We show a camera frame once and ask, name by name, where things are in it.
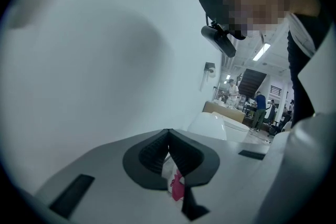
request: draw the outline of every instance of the black slot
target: black slot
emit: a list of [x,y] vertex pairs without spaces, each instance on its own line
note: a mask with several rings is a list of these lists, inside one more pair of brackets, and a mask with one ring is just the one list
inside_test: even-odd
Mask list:
[[64,218],[69,218],[93,181],[94,177],[92,176],[79,175],[56,198],[56,200],[49,206],[49,209]]
[[265,157],[265,154],[263,154],[263,153],[257,153],[257,152],[246,151],[246,150],[243,150],[243,151],[239,152],[238,154],[241,155],[241,156],[252,158],[252,159],[259,159],[261,161]]

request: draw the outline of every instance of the white shirt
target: white shirt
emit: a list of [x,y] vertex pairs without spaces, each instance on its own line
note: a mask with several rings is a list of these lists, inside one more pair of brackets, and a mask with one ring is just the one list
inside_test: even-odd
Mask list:
[[[238,92],[239,92],[239,90],[238,90],[237,85],[233,85],[232,87],[229,86],[229,93],[230,94],[237,94]],[[229,98],[231,98],[232,101],[235,101],[235,100],[237,100],[238,96],[237,95],[236,96],[230,96]]]
[[315,54],[316,49],[310,34],[295,14],[288,14],[287,19],[289,22],[289,30],[292,34],[294,42],[305,55],[311,58]]

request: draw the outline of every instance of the person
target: person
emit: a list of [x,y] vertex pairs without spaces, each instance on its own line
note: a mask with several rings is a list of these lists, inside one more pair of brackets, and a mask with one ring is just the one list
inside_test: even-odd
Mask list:
[[284,107],[284,111],[282,112],[282,116],[283,116],[283,117],[287,115],[287,111],[288,111],[288,109],[287,109],[287,107],[286,107],[286,105],[285,105],[285,107]]
[[207,16],[233,35],[252,36],[288,18],[288,61],[296,110],[292,126],[314,114],[299,72],[319,48],[332,18],[322,0],[199,0]]
[[282,129],[285,127],[285,125],[291,120],[292,112],[287,111],[285,118],[283,121],[279,122],[278,126],[271,125],[271,128],[269,130],[270,135],[276,135],[277,133],[282,132]]
[[226,96],[225,96],[225,91],[221,91],[220,93],[220,98],[221,98],[221,101],[225,102],[226,101]]
[[292,101],[290,102],[288,111],[291,111],[292,113],[294,113],[294,100],[292,100]]
[[251,130],[257,128],[256,131],[259,132],[266,115],[266,98],[261,94],[261,92],[257,92],[256,102],[257,111],[254,113],[255,116],[252,122]]
[[229,80],[229,97],[226,100],[226,104],[235,106],[237,103],[239,94],[239,89],[237,85],[235,85],[235,81],[233,79]]
[[274,120],[274,117],[275,117],[275,104],[274,104],[274,100],[272,99],[271,101],[271,105],[269,106],[268,109],[271,108],[271,111],[269,112],[269,115],[268,115],[268,124],[272,124],[273,120]]
[[224,91],[218,92],[217,99],[221,101],[223,100],[223,98],[224,98]]

